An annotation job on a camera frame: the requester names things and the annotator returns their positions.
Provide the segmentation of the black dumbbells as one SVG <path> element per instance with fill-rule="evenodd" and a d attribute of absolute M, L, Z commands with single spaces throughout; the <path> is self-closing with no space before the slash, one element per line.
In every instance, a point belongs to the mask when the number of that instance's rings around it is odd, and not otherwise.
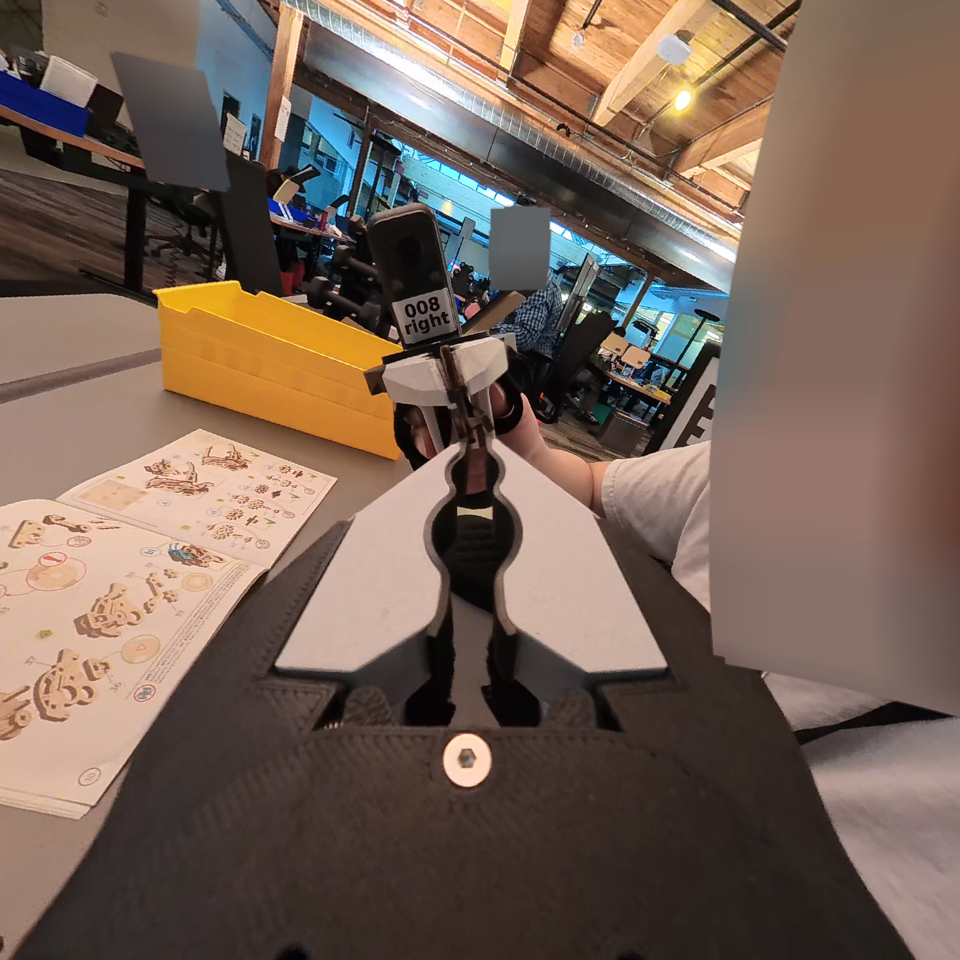
<path fill-rule="evenodd" d="M 339 282 L 332 277 L 314 277 L 306 287 L 307 306 L 325 310 L 334 320 L 351 319 L 361 329 L 387 339 L 393 322 L 375 266 L 357 258 L 347 245 L 334 248 L 331 264 L 339 273 Z"/>

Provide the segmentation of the blue storage bin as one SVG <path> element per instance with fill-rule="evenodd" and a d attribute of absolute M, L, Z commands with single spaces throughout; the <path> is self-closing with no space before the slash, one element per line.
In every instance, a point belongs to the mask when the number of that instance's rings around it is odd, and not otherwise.
<path fill-rule="evenodd" d="M 87 135 L 90 114 L 84 106 L 32 87 L 24 79 L 4 71 L 1 72 L 1 105 L 72 137 Z"/>

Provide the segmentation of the yellow plastic bin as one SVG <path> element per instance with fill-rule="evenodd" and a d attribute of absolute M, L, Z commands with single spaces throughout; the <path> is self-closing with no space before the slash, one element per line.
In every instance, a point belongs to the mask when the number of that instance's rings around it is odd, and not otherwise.
<path fill-rule="evenodd" d="M 400 347 L 237 281 L 156 289 L 164 389 L 397 460 L 394 409 L 365 373 Z"/>

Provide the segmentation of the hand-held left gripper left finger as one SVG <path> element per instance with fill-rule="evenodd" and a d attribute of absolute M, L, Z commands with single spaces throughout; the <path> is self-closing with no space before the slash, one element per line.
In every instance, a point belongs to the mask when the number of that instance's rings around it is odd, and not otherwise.
<path fill-rule="evenodd" d="M 274 662 L 308 676 L 428 676 L 450 606 L 434 524 L 452 503 L 452 445 L 358 512 Z"/>

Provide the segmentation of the wooden support pillar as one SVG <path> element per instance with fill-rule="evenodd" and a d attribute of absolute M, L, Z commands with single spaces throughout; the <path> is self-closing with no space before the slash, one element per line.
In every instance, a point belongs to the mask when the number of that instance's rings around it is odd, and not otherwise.
<path fill-rule="evenodd" d="M 282 146 L 292 112 L 291 90 L 300 54 L 305 16 L 288 2 L 279 5 L 277 31 L 270 66 L 266 116 L 259 162 L 268 171 L 279 167 Z"/>

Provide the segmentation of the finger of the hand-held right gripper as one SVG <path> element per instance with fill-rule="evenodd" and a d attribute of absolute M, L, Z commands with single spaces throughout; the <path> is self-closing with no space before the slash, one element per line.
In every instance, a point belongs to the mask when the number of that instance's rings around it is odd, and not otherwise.
<path fill-rule="evenodd" d="M 453 366 L 453 397 L 489 402 L 493 385 L 508 371 L 508 345 L 490 336 L 455 342 Z"/>
<path fill-rule="evenodd" d="M 383 358 L 382 365 L 384 392 L 392 402 L 424 409 L 450 406 L 440 349 L 390 354 Z"/>

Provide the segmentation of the black partition board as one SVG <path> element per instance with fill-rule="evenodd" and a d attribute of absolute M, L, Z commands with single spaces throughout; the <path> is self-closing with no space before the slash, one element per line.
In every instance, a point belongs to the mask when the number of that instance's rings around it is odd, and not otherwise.
<path fill-rule="evenodd" d="M 225 153 L 230 187 L 218 195 L 224 277 L 250 294 L 283 297 L 283 282 L 262 166 Z"/>

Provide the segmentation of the black floor lamp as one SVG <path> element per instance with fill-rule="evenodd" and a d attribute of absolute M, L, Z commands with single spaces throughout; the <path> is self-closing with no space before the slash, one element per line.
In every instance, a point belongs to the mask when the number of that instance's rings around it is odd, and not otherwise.
<path fill-rule="evenodd" d="M 725 331 L 724 319 L 714 312 L 695 308 L 694 315 L 698 318 L 698 323 L 685 355 L 688 366 L 697 359 L 704 345 L 721 346 Z"/>

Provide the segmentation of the wooden desk with black legs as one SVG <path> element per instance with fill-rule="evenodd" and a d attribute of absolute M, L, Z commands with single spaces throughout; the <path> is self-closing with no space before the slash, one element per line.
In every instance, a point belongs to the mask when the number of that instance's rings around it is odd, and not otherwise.
<path fill-rule="evenodd" d="M 30 131 L 35 138 L 48 141 L 49 144 L 44 146 L 44 150 L 55 153 L 51 163 L 55 168 L 126 189 L 123 278 L 120 280 L 90 268 L 80 268 L 79 272 L 115 292 L 131 294 L 139 301 L 155 306 L 155 295 L 147 291 L 143 284 L 147 194 L 151 186 L 144 160 L 134 153 L 118 150 L 97 139 L 79 137 L 66 130 L 45 125 L 4 104 L 1 106 L 1 117 L 2 124 L 16 126 L 21 132 Z"/>

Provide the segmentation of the white storage box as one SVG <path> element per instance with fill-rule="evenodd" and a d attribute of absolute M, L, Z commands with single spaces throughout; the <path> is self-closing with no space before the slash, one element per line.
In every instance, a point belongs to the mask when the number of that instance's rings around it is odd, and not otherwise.
<path fill-rule="evenodd" d="M 85 109 L 98 83 L 98 78 L 87 70 L 58 55 L 48 54 L 39 89 Z"/>

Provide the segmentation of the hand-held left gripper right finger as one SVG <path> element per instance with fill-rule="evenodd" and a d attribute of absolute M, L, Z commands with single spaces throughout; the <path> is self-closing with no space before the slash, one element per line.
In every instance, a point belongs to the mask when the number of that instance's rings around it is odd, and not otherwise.
<path fill-rule="evenodd" d="M 513 522 L 497 574 L 513 673 L 665 673 L 666 657 L 594 513 L 499 439 L 496 503 Z"/>

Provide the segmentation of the black and white sign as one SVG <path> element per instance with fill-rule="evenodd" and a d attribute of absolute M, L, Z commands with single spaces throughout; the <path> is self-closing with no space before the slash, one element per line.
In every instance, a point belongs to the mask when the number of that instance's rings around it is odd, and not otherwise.
<path fill-rule="evenodd" d="M 711 343 L 702 346 L 670 400 L 646 453 L 686 448 L 711 439 L 720 356 L 719 346 Z"/>

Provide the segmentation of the dark wooden model part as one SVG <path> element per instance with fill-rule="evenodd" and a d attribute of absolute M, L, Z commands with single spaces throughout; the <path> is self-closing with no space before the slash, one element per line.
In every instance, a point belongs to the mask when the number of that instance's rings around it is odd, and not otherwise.
<path fill-rule="evenodd" d="M 489 401 L 466 401 L 465 397 L 453 396 L 453 345 L 441 345 L 441 365 L 447 381 L 450 405 L 450 419 L 453 433 L 459 442 L 466 444 L 471 451 L 485 450 L 488 434 L 493 429 L 491 405 Z"/>

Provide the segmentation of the person's white shirt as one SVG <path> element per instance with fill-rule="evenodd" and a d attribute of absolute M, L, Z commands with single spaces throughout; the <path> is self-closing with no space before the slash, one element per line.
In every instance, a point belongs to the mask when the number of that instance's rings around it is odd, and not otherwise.
<path fill-rule="evenodd" d="M 959 957 L 959 720 L 767 673 L 826 810 L 916 958 Z"/>

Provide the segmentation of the person's right hand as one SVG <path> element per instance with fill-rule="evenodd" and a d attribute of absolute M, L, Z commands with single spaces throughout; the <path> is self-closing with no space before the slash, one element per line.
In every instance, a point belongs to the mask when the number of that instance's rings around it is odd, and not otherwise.
<path fill-rule="evenodd" d="M 496 383 L 489 389 L 491 411 L 494 419 L 509 419 L 522 405 L 522 416 L 517 425 L 499 436 L 500 441 L 516 455 L 538 470 L 552 482 L 564 489 L 571 497 L 594 512 L 598 518 L 606 516 L 602 503 L 603 481 L 610 462 L 586 462 L 573 453 L 548 446 L 541 434 L 539 423 L 532 411 L 528 399 L 522 394 L 521 400 L 514 400 Z M 426 459 L 436 455 L 436 448 L 429 435 L 424 419 L 418 408 L 412 408 L 402 414 L 403 422 L 411 429 L 411 437 L 417 454 Z M 469 467 L 466 474 L 467 501 L 480 504 L 486 497 L 487 467 L 486 452 L 483 449 L 471 450 Z"/>

